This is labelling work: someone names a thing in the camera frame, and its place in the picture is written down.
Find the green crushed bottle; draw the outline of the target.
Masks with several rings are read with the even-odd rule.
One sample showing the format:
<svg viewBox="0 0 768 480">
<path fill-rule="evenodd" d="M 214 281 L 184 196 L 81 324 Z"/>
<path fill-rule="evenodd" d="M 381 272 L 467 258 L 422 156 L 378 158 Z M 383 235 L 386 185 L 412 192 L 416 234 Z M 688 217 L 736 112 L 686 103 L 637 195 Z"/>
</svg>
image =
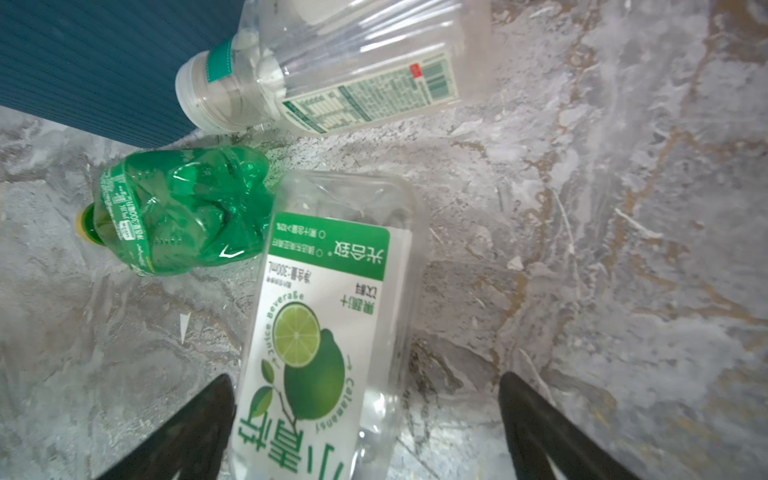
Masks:
<svg viewBox="0 0 768 480">
<path fill-rule="evenodd" d="M 142 275 L 254 258 L 273 209 L 269 170 L 247 146 L 134 153 L 101 173 L 75 228 Z"/>
</svg>

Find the lime label white bottle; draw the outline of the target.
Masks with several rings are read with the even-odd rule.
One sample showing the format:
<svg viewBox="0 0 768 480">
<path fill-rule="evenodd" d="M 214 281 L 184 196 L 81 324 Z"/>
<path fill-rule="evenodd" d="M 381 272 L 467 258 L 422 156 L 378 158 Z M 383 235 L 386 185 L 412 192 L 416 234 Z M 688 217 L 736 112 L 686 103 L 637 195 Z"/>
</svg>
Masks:
<svg viewBox="0 0 768 480">
<path fill-rule="evenodd" d="M 293 171 L 278 184 L 227 458 L 235 479 L 383 479 L 427 253 L 414 187 Z"/>
</svg>

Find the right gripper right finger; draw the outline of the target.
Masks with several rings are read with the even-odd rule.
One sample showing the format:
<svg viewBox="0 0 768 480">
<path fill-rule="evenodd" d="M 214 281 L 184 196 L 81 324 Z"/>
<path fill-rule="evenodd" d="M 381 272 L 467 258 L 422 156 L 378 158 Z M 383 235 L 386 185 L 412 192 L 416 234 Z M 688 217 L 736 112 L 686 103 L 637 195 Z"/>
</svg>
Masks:
<svg viewBox="0 0 768 480">
<path fill-rule="evenodd" d="M 516 373 L 502 375 L 498 401 L 517 478 L 637 479 Z"/>
</svg>

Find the clear bottle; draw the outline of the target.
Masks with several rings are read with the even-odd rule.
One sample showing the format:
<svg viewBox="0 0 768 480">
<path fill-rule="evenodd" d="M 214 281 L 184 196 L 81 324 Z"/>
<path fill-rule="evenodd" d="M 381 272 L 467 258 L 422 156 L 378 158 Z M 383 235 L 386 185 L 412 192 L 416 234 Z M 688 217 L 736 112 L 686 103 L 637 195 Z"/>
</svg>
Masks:
<svg viewBox="0 0 768 480">
<path fill-rule="evenodd" d="M 238 30 L 182 65 L 178 102 L 208 134 L 326 137 L 479 100 L 487 1 L 248 1 Z"/>
</svg>

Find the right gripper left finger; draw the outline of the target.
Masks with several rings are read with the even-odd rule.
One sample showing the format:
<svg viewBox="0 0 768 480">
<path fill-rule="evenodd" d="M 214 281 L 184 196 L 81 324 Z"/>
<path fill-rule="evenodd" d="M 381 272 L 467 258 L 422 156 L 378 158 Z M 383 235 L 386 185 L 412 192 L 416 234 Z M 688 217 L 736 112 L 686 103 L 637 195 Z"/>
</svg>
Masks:
<svg viewBox="0 0 768 480">
<path fill-rule="evenodd" d="M 102 479 L 215 479 L 235 416 L 231 377 L 221 374 Z"/>
</svg>

